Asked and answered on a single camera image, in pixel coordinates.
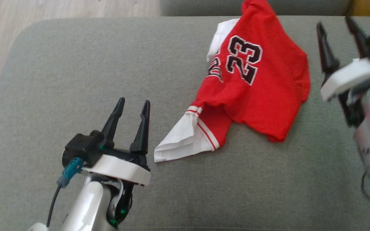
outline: gray table surface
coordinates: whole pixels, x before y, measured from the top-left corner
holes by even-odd
[[[227,19],[66,19],[27,28],[0,78],[0,230],[46,222],[65,144],[101,129],[122,96],[116,147],[129,147],[144,101],[152,105],[151,182],[135,187],[122,230],[370,230],[352,132],[338,103],[319,95],[318,21],[343,63],[358,57],[343,17],[279,17],[308,54],[312,82],[284,143],[233,124],[215,152],[153,163],[153,149],[193,101],[216,25]],[[370,18],[357,22],[370,33]],[[60,192],[52,230],[83,180]]]

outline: red stripe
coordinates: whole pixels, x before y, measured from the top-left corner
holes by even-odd
[[[194,113],[198,114],[199,116],[201,115],[198,111],[194,111],[194,110],[191,110],[191,109],[186,110],[186,111],[194,112]]]
[[[212,142],[212,140],[210,139],[210,137],[209,137],[209,135],[207,134],[207,132],[206,132],[206,131],[201,127],[201,125],[200,125],[199,123],[197,123],[197,124],[198,124],[198,126],[200,127],[200,129],[205,133],[205,135],[207,135],[208,140],[211,142],[211,145],[212,145],[213,149],[214,149],[214,150],[216,150],[215,145],[213,145],[213,142]]]

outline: black cable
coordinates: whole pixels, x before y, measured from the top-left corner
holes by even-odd
[[[367,194],[365,190],[365,176],[366,176],[366,172],[364,172],[364,174],[362,175],[361,191],[362,191],[362,194],[364,194],[364,196],[366,197],[366,199],[370,200],[370,196]]]
[[[47,228],[49,228],[49,224],[51,223],[51,216],[52,216],[52,212],[54,210],[54,204],[55,204],[55,201],[56,201],[56,198],[58,196],[58,193],[59,193],[60,189],[61,189],[61,185],[58,185],[57,190],[55,191],[55,194],[54,194],[54,198],[52,199],[52,202],[51,202],[51,207],[49,208]]]

